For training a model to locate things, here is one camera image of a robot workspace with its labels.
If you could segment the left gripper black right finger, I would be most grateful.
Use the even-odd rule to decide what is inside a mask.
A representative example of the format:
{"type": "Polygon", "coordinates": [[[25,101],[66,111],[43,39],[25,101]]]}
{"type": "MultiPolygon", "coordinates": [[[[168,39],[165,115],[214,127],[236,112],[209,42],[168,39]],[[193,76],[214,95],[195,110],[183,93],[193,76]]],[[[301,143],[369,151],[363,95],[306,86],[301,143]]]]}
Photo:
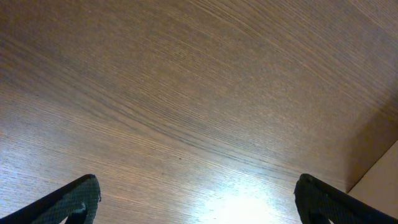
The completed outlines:
{"type": "Polygon", "coordinates": [[[296,183],[295,204],[303,224],[397,224],[397,219],[372,208],[310,174],[296,183]]]}

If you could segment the brown cardboard box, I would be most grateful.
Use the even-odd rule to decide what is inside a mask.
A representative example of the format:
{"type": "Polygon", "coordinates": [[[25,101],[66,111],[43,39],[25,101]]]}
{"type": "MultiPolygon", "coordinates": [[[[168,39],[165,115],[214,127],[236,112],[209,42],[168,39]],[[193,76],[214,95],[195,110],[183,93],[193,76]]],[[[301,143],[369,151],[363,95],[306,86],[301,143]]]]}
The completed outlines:
{"type": "Polygon", "coordinates": [[[348,194],[382,213],[397,218],[397,160],[395,142],[348,194]]]}

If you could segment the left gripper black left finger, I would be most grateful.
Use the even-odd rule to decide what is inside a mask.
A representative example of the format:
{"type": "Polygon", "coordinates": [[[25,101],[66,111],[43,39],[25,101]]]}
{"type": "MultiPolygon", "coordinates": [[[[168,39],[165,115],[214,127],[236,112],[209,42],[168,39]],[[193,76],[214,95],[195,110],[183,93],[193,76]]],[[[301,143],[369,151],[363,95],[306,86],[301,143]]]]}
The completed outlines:
{"type": "Polygon", "coordinates": [[[1,223],[82,223],[94,222],[101,191],[98,179],[86,174],[1,218],[1,223]]]}

